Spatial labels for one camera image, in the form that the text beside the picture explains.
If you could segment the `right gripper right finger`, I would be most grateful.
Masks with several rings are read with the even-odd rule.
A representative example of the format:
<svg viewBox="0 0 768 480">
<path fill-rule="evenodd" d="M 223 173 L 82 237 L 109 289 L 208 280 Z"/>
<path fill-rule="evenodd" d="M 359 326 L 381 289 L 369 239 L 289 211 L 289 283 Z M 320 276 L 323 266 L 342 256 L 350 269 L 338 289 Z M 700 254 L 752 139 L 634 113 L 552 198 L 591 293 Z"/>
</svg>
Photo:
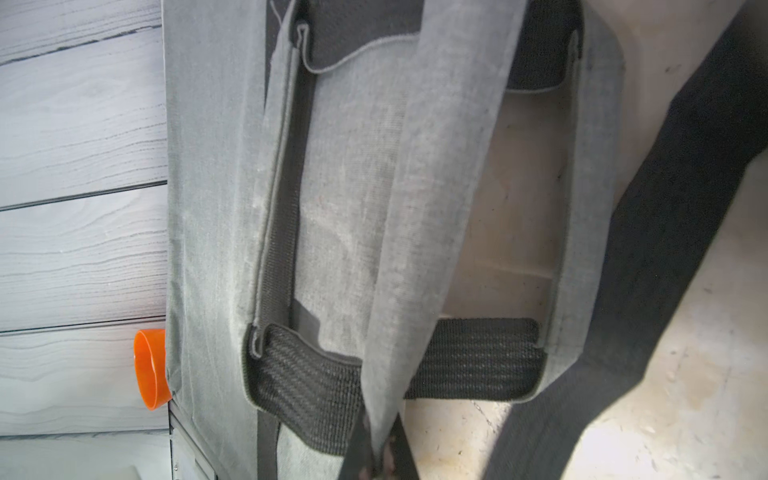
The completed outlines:
<svg viewBox="0 0 768 480">
<path fill-rule="evenodd" d="M 419 480 L 420 476 L 400 416 L 397 416 L 383 449 L 383 478 Z"/>
</svg>

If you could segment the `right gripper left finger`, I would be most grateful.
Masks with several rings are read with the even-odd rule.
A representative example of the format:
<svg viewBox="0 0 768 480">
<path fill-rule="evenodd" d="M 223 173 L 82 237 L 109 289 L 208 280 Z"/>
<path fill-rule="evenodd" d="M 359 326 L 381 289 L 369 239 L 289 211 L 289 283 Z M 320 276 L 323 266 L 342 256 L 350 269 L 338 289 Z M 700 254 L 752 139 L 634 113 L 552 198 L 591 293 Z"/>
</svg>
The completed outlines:
<svg viewBox="0 0 768 480">
<path fill-rule="evenodd" d="M 366 409 L 358 411 L 349 437 L 338 480 L 372 480 L 375 477 L 370 422 Z"/>
</svg>

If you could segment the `orange bowl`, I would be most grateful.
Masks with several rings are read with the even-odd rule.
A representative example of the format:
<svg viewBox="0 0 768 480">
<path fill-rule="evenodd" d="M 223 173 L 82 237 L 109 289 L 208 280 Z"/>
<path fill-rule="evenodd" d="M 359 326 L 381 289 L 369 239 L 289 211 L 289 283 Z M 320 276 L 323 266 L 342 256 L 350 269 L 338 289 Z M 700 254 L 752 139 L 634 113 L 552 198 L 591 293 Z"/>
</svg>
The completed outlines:
<svg viewBox="0 0 768 480">
<path fill-rule="evenodd" d="M 164 329 L 139 330 L 133 341 L 134 369 L 145 406 L 154 411 L 172 398 L 166 378 Z"/>
</svg>

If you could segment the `grey zippered laptop bag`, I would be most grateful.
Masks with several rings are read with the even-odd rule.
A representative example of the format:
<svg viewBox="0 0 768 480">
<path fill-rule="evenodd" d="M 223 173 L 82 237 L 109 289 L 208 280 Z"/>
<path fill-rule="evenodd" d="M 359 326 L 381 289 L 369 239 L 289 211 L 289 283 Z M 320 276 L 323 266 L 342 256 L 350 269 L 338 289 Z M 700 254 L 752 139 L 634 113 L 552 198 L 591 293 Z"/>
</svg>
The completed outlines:
<svg viewBox="0 0 768 480">
<path fill-rule="evenodd" d="M 375 476 L 408 398 L 527 401 L 581 356 L 622 51 L 583 1 L 166 1 L 166 377 L 221 479 Z M 444 316 L 506 93 L 572 89 L 541 320 Z"/>
</svg>

